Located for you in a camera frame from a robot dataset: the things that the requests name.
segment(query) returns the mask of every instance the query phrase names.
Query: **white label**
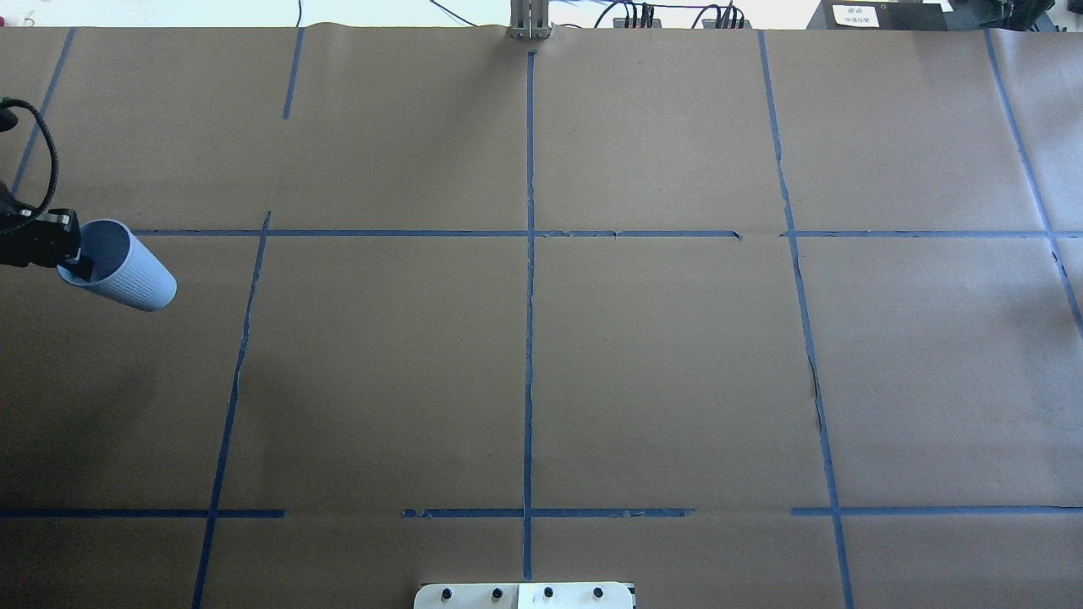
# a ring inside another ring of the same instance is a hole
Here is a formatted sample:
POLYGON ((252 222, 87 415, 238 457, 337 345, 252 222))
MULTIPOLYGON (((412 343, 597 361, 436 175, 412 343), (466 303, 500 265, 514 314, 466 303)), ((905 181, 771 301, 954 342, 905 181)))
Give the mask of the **white label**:
POLYGON ((848 25, 850 27, 879 27, 876 21, 875 7, 847 7, 846 4, 832 4, 831 10, 835 12, 835 23, 848 25))

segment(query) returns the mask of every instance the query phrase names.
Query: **gray metal hinge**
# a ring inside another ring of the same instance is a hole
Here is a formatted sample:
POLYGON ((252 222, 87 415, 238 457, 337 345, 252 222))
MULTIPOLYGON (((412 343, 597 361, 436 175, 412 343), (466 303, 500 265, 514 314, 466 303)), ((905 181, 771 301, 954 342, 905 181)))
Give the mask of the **gray metal hinge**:
POLYGON ((512 38, 544 40, 551 31, 549 0, 511 0, 512 38))

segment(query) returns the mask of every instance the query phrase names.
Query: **white bracket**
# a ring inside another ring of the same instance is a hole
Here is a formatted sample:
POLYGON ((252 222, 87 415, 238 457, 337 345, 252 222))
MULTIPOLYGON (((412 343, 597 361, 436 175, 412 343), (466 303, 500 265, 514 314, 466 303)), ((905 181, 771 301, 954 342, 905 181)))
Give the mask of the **white bracket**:
POLYGON ((428 584, 414 609, 636 609, 635 589, 618 582, 428 584))
POLYGON ((511 37, 522 40, 549 38, 549 0, 511 0, 511 37))

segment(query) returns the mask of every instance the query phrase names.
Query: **light blue plastic cup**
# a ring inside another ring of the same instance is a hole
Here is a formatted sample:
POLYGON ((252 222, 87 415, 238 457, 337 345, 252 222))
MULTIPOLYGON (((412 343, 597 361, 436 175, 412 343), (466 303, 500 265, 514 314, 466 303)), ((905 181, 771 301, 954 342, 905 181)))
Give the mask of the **light blue plastic cup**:
POLYGON ((142 311, 157 311, 177 294, 177 280, 135 235, 116 220, 80 228, 82 255, 94 262, 90 281, 56 268, 65 282, 142 311))

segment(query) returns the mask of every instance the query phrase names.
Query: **bundle of cables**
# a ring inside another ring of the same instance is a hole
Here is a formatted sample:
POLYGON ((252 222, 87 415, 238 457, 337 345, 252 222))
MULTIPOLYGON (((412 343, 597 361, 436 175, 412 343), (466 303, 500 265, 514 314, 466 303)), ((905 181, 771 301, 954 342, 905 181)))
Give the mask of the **bundle of cables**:
POLYGON ((636 2, 630 2, 629 0, 617 0, 616 2, 611 2, 602 14, 598 15, 598 21, 595 22, 595 27, 601 25, 602 20, 605 18, 605 13, 610 12, 610 9, 616 7, 617 4, 624 5, 624 27, 626 28, 649 28, 654 27, 654 5, 642 2, 637 4, 636 2))
POLYGON ((700 11, 700 14, 695 15, 695 21, 692 22, 691 29, 695 29, 695 26, 700 24, 700 17, 702 17, 703 14, 709 11, 710 9, 715 10, 716 29, 741 29, 744 27, 745 24, 744 11, 734 7, 733 0, 730 0, 730 3, 726 5, 725 11, 722 11, 722 8, 719 7, 718 4, 709 4, 707 7, 704 7, 703 10, 700 11))

